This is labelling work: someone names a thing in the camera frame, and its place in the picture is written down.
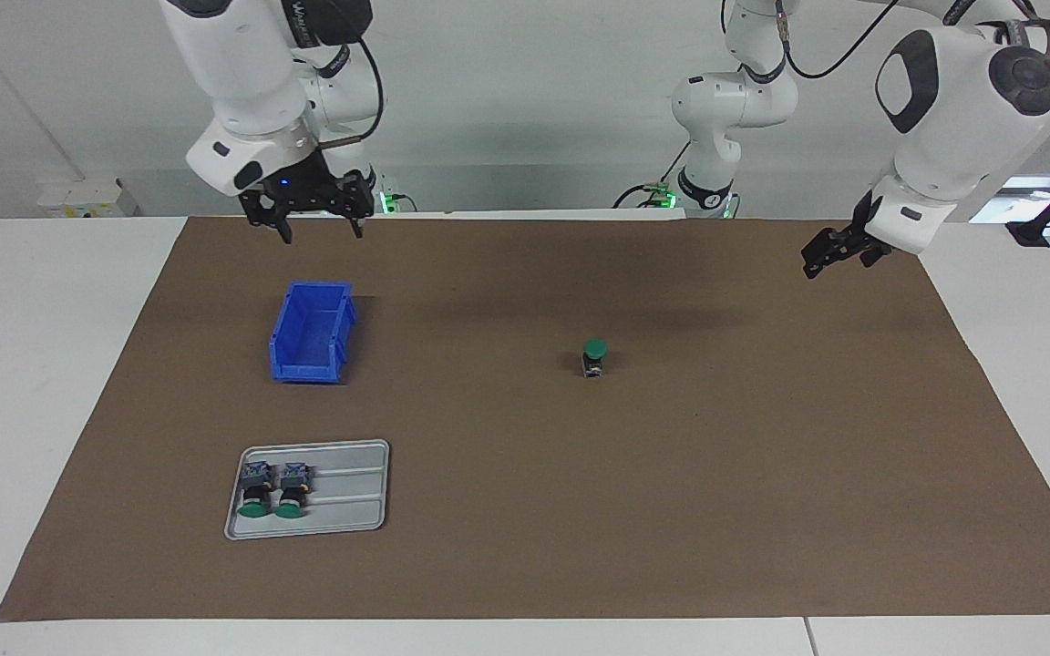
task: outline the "brown paper mat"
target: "brown paper mat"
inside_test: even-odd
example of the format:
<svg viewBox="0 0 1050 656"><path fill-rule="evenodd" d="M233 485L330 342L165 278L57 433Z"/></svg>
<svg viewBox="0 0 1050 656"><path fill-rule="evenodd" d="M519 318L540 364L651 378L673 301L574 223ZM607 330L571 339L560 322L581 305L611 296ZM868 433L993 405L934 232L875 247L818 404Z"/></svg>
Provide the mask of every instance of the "brown paper mat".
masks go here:
<svg viewBox="0 0 1050 656"><path fill-rule="evenodd" d="M193 218L0 619L1050 614L1050 490L934 288L807 281L818 228ZM291 279L355 283L346 385L271 381ZM243 449L365 438L379 531L225 539Z"/></svg>

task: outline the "black clamp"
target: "black clamp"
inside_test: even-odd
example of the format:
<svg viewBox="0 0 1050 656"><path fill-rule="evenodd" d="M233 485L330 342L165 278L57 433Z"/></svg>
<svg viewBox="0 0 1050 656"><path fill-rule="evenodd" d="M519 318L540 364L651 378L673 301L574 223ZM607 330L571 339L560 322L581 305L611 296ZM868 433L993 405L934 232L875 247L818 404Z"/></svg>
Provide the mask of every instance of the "black clamp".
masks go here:
<svg viewBox="0 0 1050 656"><path fill-rule="evenodd" d="M287 216L292 211L328 211L345 217L356 238L362 237L362 221L375 213L375 171L363 175L351 170L342 177L330 173L321 152L315 150L308 158L286 167L261 182L261 188L238 194L246 219L250 225L265 225L278 232L282 241L293 241L294 233ZM270 207L262 198L272 200Z"/></svg>
<svg viewBox="0 0 1050 656"><path fill-rule="evenodd" d="M873 199L873 192L865 194L854 208L853 220L845 230L834 230L825 228L813 237L812 241L804 249L800 250L801 257L804 257L804 275L808 279L817 278L826 266L849 259L854 256L861 256L861 264L869 269L870 266L878 264L878 260L894 252L892 246L887 245L866 232L866 224L878 213L882 199Z"/></svg>

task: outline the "blue plastic bin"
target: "blue plastic bin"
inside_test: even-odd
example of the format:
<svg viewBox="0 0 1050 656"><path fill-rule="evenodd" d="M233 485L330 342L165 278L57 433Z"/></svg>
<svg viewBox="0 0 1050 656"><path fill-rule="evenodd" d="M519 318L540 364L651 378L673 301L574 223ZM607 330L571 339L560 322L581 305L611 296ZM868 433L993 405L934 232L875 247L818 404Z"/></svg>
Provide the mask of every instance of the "blue plastic bin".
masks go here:
<svg viewBox="0 0 1050 656"><path fill-rule="evenodd" d="M354 323L349 282L291 282L270 337L275 381L337 383Z"/></svg>

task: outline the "green push button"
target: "green push button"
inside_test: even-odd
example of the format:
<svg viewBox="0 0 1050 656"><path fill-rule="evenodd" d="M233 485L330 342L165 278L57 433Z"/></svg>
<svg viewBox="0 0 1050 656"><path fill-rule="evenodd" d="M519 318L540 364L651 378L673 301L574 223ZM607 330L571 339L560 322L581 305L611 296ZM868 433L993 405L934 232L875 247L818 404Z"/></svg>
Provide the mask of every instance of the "green push button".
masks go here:
<svg viewBox="0 0 1050 656"><path fill-rule="evenodd" d="M590 340L586 342L583 353L591 360L602 360L605 357L605 342L602 340Z"/></svg>
<svg viewBox="0 0 1050 656"><path fill-rule="evenodd" d="M274 514L282 520L297 520L302 517L302 507L296 503L282 503L274 509Z"/></svg>
<svg viewBox="0 0 1050 656"><path fill-rule="evenodd" d="M237 509L237 514L243 515L243 517L249 517L251 520L257 520L258 517L266 517L270 514L270 510L261 503L256 501L249 501L243 504L242 508Z"/></svg>

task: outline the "table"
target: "table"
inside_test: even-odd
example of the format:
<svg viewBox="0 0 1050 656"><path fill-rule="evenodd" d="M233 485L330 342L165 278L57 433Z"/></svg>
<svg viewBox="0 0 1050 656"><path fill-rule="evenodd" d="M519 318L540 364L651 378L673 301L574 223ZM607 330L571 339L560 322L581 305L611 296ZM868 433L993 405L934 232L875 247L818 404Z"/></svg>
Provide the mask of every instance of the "table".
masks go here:
<svg viewBox="0 0 1050 656"><path fill-rule="evenodd" d="M183 224L0 220L0 600ZM1050 252L1000 227L946 225L922 262L1050 485ZM763 618L0 625L0 653L94 653L101 639L122 653L249 653L279 635L345 653L1050 652L1050 618Z"/></svg>

